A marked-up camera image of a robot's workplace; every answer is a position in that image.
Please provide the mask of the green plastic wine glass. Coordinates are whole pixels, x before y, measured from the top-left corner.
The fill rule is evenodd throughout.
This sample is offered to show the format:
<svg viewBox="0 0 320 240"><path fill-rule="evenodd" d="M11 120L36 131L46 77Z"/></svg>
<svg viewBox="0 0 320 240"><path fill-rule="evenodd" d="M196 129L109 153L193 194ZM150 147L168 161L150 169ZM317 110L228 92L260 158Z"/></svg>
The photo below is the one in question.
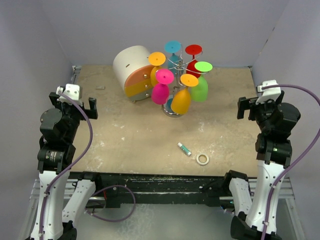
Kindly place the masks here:
<svg viewBox="0 0 320 240"><path fill-rule="evenodd" d="M209 91L205 75L213 69L213 66L207 61L198 61L194 67L200 72L200 77L198 78L198 85L191 88L190 96L194 102L205 102Z"/></svg>

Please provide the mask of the pink plastic wine glass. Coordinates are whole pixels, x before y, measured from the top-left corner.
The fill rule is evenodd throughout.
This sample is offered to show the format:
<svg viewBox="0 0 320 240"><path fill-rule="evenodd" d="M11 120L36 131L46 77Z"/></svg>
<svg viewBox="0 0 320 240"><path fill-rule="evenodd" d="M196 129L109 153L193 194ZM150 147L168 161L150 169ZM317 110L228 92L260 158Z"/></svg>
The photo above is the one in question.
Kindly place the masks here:
<svg viewBox="0 0 320 240"><path fill-rule="evenodd" d="M168 69L159 69L155 73L157 84L153 87L151 99L155 104L164 105L170 95L169 84L171 84L175 77Z"/></svg>

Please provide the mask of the orange wine glass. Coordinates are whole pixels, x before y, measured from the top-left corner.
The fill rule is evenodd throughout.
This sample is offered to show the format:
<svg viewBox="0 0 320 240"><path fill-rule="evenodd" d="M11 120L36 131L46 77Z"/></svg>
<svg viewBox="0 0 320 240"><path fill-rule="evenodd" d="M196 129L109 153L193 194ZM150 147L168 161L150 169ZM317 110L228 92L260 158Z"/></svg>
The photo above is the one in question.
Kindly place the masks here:
<svg viewBox="0 0 320 240"><path fill-rule="evenodd" d="M162 68L162 65L166 61L166 56L162 52L153 52L149 55L148 61L153 66L150 72L150 82L154 87L158 83L156 79L156 72Z"/></svg>
<svg viewBox="0 0 320 240"><path fill-rule="evenodd" d="M185 73L180 77L180 83L184 86L184 89L175 94L170 107L176 114L184 115L188 112L191 104L189 87L197 86L199 80L195 76Z"/></svg>

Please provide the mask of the blue plastic wine glass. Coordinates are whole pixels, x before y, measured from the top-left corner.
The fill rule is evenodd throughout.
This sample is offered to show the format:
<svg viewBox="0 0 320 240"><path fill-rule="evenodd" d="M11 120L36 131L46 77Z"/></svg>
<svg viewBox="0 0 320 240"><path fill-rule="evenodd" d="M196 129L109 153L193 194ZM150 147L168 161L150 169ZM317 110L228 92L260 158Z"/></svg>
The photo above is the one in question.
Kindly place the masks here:
<svg viewBox="0 0 320 240"><path fill-rule="evenodd" d="M177 40L168 41L164 45L164 50L170 54L167 60L167 68L176 77L178 74L178 68L183 63L181 55L178 55L178 53L182 50L182 44Z"/></svg>

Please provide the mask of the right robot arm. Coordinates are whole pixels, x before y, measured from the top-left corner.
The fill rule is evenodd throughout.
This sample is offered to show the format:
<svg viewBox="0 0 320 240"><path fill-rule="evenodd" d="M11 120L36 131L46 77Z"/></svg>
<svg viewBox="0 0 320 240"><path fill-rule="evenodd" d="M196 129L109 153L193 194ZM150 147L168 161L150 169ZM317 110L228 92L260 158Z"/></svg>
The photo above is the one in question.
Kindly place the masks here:
<svg viewBox="0 0 320 240"><path fill-rule="evenodd" d="M250 192L248 177L236 171L226 174L223 192L233 197L235 214L230 235L236 240L279 240L276 215L285 170L291 164L292 129L301 118L300 111L290 103L269 99L259 103L258 98L241 97L237 103L237 118L246 110L249 120L260 129L255 143L257 152L257 179L254 193Z"/></svg>

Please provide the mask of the red plastic wine glass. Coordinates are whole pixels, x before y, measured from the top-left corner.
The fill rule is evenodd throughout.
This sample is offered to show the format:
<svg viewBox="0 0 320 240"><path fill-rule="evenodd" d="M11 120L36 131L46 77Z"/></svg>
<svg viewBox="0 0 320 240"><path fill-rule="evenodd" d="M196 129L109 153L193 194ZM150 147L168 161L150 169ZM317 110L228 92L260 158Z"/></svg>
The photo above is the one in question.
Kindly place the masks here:
<svg viewBox="0 0 320 240"><path fill-rule="evenodd" d="M201 76L201 72L197 71L197 69L195 68L195 64L198 62L196 60L196 56L201 54L203 52L203 49L198 44L191 44L185 48L185 52L188 55L192 56L192 60L186 66L186 73L193 75L198 79Z"/></svg>

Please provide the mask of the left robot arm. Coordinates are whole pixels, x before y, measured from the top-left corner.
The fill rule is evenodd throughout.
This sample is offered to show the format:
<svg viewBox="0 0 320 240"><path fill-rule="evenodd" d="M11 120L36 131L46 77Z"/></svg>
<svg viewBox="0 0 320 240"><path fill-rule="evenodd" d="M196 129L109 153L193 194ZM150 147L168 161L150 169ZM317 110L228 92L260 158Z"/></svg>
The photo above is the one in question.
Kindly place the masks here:
<svg viewBox="0 0 320 240"><path fill-rule="evenodd" d="M75 240L77 223L90 196L98 196L103 184L97 173L83 173L74 193L64 204L65 188L71 168L87 153L93 138L90 120L98 118L97 100L88 99L86 109L78 96L66 92L51 92L52 108L40 117L39 152L39 200L33 229L29 240ZM73 145L81 121L89 128L89 142L77 159Z"/></svg>

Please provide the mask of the orange wine glass front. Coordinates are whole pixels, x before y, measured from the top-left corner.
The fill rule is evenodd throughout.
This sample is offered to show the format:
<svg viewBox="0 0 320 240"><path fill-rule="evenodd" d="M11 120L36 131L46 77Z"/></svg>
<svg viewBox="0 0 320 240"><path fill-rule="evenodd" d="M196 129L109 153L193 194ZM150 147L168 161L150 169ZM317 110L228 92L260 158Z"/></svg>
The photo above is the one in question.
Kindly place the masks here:
<svg viewBox="0 0 320 240"><path fill-rule="evenodd" d="M166 56L162 52L153 52L149 55L148 61L153 66L150 72L150 82L154 87L158 83L156 79L156 72L162 68L162 65L166 61Z"/></svg>

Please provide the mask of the chrome wine glass rack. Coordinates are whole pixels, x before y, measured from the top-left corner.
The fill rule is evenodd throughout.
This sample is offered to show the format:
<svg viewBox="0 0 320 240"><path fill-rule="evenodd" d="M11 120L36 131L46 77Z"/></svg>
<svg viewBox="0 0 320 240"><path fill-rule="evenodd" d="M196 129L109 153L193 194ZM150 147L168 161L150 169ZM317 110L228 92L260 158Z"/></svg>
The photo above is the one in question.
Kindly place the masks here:
<svg viewBox="0 0 320 240"><path fill-rule="evenodd" d="M173 54L169 58L169 70L173 71L175 86L162 110L170 117L180 117L186 114L191 102L205 102L208 98L209 85L205 75L213 66L207 61L198 61L203 49L192 44L185 48L185 53L192 56L190 61L184 61L181 55Z"/></svg>

